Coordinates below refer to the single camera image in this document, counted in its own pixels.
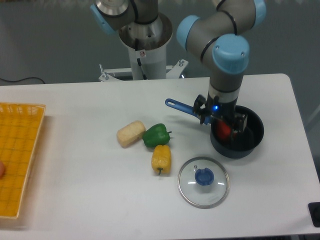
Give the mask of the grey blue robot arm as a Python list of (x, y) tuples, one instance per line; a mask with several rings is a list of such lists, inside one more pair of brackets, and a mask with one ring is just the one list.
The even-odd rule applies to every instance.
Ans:
[(247, 127), (247, 115), (236, 102), (249, 63), (250, 47), (242, 33), (261, 24), (263, 0), (216, 0), (206, 19), (190, 15), (176, 30), (159, 12), (156, 0), (96, 0), (91, 12), (103, 32), (118, 32), (129, 52), (134, 79), (161, 79), (166, 74), (166, 46), (173, 35), (179, 44), (211, 70), (207, 97), (199, 96), (191, 112), (205, 123), (224, 122), (231, 133)]

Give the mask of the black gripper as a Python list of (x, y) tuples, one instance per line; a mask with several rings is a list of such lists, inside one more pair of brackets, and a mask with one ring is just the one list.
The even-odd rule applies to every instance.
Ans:
[(210, 125), (213, 119), (224, 121), (232, 128), (231, 137), (235, 138), (245, 131), (248, 121), (246, 113), (236, 111), (237, 100), (236, 98), (230, 102), (221, 102), (218, 96), (208, 96), (206, 99), (199, 94), (194, 101), (192, 112), (199, 118), (201, 125)]

